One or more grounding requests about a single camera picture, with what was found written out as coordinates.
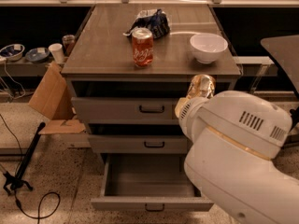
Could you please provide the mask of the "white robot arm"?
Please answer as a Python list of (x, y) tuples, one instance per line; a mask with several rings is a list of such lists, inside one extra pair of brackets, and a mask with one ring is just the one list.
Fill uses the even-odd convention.
[(181, 98), (175, 108), (192, 142), (184, 170), (241, 224), (299, 224), (299, 181), (272, 160), (292, 127), (280, 107), (241, 91)]

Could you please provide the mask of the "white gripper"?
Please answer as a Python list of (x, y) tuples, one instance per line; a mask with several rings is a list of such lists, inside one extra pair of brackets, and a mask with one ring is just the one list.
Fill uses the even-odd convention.
[(206, 127), (206, 123), (199, 117), (200, 110), (206, 102), (207, 98), (203, 97), (181, 97), (175, 107), (179, 126), (191, 141), (196, 141)]

